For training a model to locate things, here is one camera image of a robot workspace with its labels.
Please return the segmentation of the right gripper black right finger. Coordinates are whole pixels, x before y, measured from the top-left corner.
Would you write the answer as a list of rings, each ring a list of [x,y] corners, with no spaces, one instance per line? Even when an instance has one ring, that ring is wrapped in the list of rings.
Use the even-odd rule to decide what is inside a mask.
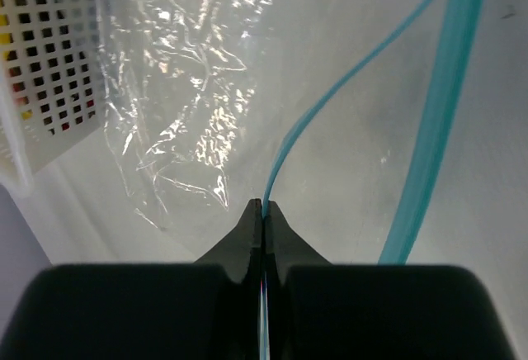
[[[292,267],[331,264],[290,227],[275,201],[269,202],[263,223],[268,286],[283,286]]]

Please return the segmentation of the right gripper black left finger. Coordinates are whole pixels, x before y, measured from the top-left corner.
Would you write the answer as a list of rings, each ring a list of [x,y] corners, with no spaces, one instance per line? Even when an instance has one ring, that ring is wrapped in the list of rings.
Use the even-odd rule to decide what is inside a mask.
[[[262,203],[251,199],[237,224],[195,264],[219,265],[237,285],[258,286],[262,261]]]

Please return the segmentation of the clear zip bag teal zipper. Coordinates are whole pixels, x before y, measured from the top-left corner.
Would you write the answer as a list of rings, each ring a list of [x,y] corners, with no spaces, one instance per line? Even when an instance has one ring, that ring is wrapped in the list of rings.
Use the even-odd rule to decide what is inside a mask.
[[[337,263],[404,264],[482,0],[96,0],[129,215],[201,255],[248,200]]]

